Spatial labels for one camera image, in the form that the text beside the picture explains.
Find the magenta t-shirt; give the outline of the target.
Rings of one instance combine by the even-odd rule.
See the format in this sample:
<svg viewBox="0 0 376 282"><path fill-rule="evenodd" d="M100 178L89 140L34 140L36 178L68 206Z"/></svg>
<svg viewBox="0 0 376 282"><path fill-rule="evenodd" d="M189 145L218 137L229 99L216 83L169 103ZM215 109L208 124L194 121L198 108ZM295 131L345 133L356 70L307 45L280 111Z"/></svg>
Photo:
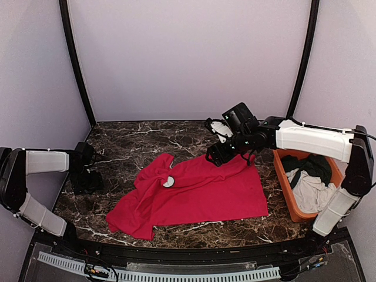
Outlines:
<svg viewBox="0 0 376 282"><path fill-rule="evenodd" d="M153 228L206 221L240 220L268 215L267 200L251 156L240 156L220 167L200 156L173 165L164 153L136 176L135 189L106 215L112 232L152 240ZM172 188L163 187L167 177Z"/></svg>

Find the round brooch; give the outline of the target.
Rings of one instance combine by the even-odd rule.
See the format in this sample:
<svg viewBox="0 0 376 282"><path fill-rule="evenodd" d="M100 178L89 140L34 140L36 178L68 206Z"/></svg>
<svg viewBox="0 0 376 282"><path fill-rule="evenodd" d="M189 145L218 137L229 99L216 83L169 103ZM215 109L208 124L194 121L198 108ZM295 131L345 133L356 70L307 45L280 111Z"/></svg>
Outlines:
<svg viewBox="0 0 376 282"><path fill-rule="evenodd" d="M163 187L172 188L174 184L175 184L175 179L171 176L168 176L166 182L163 183Z"/></svg>

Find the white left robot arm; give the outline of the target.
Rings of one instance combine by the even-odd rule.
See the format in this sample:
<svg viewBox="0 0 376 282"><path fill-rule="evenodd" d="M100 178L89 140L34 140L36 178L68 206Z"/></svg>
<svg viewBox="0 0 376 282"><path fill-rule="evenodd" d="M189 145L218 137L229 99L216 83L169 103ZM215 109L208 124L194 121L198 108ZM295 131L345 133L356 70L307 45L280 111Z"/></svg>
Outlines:
<svg viewBox="0 0 376 282"><path fill-rule="evenodd" d="M52 202L67 177L74 195L103 189L99 172L92 169L97 153L79 142L69 149L1 148L1 205L35 229L61 237L59 245L70 256L83 251L74 224L56 215Z"/></svg>

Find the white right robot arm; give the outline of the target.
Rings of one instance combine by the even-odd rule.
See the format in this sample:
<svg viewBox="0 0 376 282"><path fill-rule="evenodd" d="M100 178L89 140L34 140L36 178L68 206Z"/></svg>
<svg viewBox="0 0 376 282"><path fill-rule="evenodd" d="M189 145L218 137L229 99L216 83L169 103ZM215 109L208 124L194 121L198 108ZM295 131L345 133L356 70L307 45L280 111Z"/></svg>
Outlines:
<svg viewBox="0 0 376 282"><path fill-rule="evenodd" d="M336 129L309 125L289 117L269 116L258 120L241 102L222 114L208 118L205 128L219 141L206 151L206 160L221 166L248 151L268 149L297 150L328 157L347 164L345 175L334 197L315 218L312 230L300 241L300 250L312 255L323 244L324 236L375 186L373 136L363 126Z"/></svg>

